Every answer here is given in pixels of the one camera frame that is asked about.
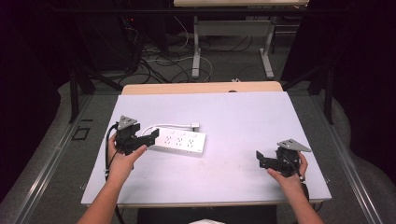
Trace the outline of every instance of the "table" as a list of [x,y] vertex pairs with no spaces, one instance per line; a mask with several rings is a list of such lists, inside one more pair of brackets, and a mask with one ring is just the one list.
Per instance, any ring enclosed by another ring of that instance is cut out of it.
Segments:
[[[277,82],[131,85],[119,96],[108,126],[120,115],[137,119],[142,130],[156,123],[198,121],[206,141],[201,157],[148,150],[124,184],[119,206],[285,203],[255,151],[274,158],[276,143],[290,138],[309,147],[290,98]],[[314,153],[305,153],[306,181],[311,202],[318,203],[332,196]],[[105,184],[104,169],[105,139],[81,203],[91,204]]]
[[[280,7],[303,6],[309,0],[175,0],[175,7]],[[268,58],[272,37],[276,26],[276,17],[269,21],[199,21],[194,17],[194,58],[191,76],[199,77],[201,49],[200,35],[255,35],[265,36],[264,49],[260,49],[265,75],[274,79],[274,72]]]

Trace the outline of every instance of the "electrical outlet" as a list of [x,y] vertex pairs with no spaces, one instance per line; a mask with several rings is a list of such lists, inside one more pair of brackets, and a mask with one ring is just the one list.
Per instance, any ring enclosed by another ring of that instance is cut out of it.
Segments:
[[206,138],[204,133],[168,128],[156,129],[160,130],[160,135],[155,139],[155,145],[149,149],[193,156],[200,156],[204,152]]

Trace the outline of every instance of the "dark background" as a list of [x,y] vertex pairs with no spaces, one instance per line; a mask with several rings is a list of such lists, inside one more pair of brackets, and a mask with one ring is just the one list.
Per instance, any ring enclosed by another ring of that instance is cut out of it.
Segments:
[[[154,1],[167,7],[169,1]],[[68,7],[64,1],[52,6]],[[311,0],[309,7],[344,7],[349,1]],[[361,25],[353,26],[344,52],[335,67],[334,97],[341,103],[351,124],[351,149],[383,170],[396,183],[393,139],[396,138],[396,11],[392,1],[360,1]],[[57,89],[68,81],[75,62],[97,69],[98,62],[81,32],[81,24],[70,18],[49,17],[40,1],[2,1],[0,10],[2,185],[0,199],[30,160],[60,103]],[[345,18],[303,18],[290,50],[282,78],[303,74],[332,52],[332,43],[346,24]],[[167,29],[168,21],[158,23]],[[163,33],[146,31],[152,38]],[[121,60],[110,63],[125,67]]]

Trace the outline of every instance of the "gray carpet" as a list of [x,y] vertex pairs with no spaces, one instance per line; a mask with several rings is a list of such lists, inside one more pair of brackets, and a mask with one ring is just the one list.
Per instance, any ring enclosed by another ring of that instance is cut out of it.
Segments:
[[[210,42],[212,49],[214,47],[216,49],[230,49],[243,38],[216,37],[207,41]],[[202,68],[206,71],[213,70],[211,81],[231,81],[232,78],[236,77],[242,81],[266,80],[262,72],[262,61],[258,52],[261,43],[260,39],[253,38],[251,47],[245,51],[226,53],[203,51],[202,56],[206,57],[211,62],[211,65],[205,60],[201,60]],[[279,37],[276,40],[276,53],[270,54],[276,80],[280,80],[291,43],[292,38],[287,36]],[[174,50],[187,52],[186,49],[179,49],[178,47],[175,47]],[[181,68],[175,65],[159,66],[155,63],[150,64],[168,78],[175,77],[182,71]],[[189,68],[191,67],[191,61],[181,61],[178,65],[183,68]],[[195,81],[204,81],[206,79],[204,73]],[[121,84],[139,83],[145,78],[144,76],[127,77]],[[185,81],[186,79],[186,75],[175,77],[175,81]],[[29,223],[75,223],[86,210],[86,207],[80,204],[83,194],[81,186],[90,177],[113,106],[116,103],[116,94],[118,94],[118,92],[113,92],[103,83],[94,82],[94,84],[98,91],[94,96],[85,97],[89,99],[89,104],[86,110],[82,111],[82,116],[76,121],[76,129],[85,131],[73,132],[75,133],[74,138],[80,138],[89,129],[87,138],[85,140],[67,142],[62,159],[56,167],[50,182],[45,186],[46,188],[37,204],[33,205],[34,210],[32,210],[31,216],[27,218]],[[316,110],[312,97],[308,96],[306,91],[299,91],[303,90],[304,87],[304,83],[297,86],[295,91],[290,92],[290,98],[303,125],[307,139],[317,157],[319,167],[322,173],[330,179],[328,186],[332,194],[332,199],[325,202],[318,213],[326,223],[367,223],[356,195],[336,156],[335,143],[330,138],[326,125],[320,119],[321,113]],[[66,130],[70,128],[67,123],[70,118],[68,86],[63,86],[59,91],[63,98],[56,119],[14,188],[0,205],[0,220],[2,223],[13,223],[17,218],[19,209],[42,167],[50,154],[58,149],[58,143]],[[342,107],[337,103],[334,103],[333,114],[334,127],[344,144],[348,146],[350,136],[348,121],[342,111]],[[393,213],[396,210],[396,190],[394,185],[373,165],[357,158],[353,154],[351,156],[384,223],[392,223],[396,219],[396,215]],[[124,209],[122,212],[126,223],[134,223],[136,209]],[[287,204],[279,206],[277,216],[279,224],[289,224],[295,220]],[[114,218],[113,223],[118,223],[118,221]]]

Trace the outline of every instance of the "desk leg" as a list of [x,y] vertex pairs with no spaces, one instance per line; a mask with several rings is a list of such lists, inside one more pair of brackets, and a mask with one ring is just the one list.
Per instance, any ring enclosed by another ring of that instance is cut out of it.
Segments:
[[201,60],[201,50],[199,48],[198,18],[194,17],[194,60],[192,62],[192,78],[199,77],[199,65]]
[[268,58],[268,51],[271,48],[271,41],[272,41],[272,37],[274,35],[275,25],[276,25],[276,17],[272,17],[268,35],[265,40],[265,49],[260,49],[260,54],[262,56],[262,64],[264,65],[265,75],[270,80],[274,79],[274,72],[272,70],[270,60]]

